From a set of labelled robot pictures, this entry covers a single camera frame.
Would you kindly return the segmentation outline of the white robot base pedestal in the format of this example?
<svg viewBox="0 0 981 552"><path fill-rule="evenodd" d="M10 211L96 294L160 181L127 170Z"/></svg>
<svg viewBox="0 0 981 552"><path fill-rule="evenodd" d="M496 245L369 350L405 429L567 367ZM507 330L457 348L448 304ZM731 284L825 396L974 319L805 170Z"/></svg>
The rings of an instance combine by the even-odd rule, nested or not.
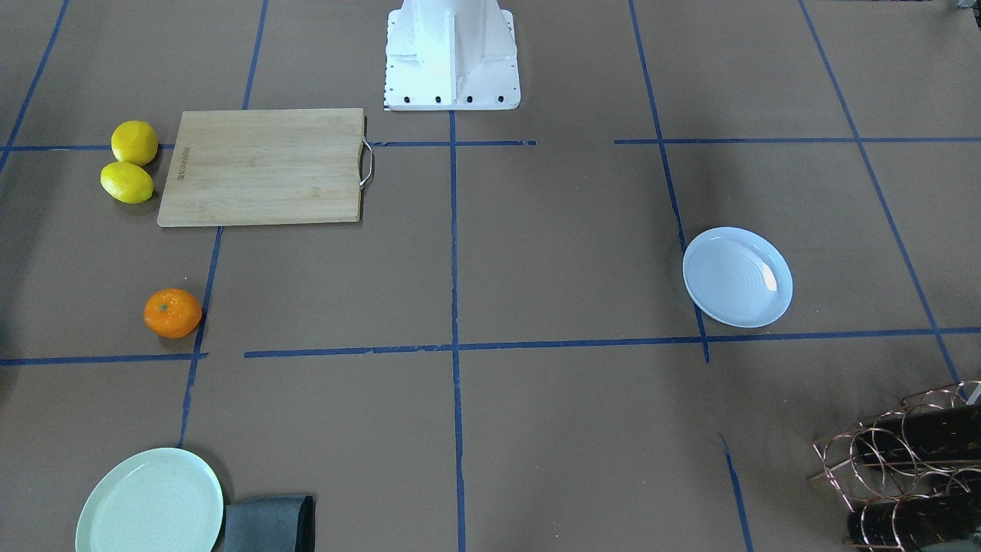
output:
<svg viewBox="0 0 981 552"><path fill-rule="evenodd" d="M387 110L521 104L514 18L497 1L404 1L388 13L385 53Z"/></svg>

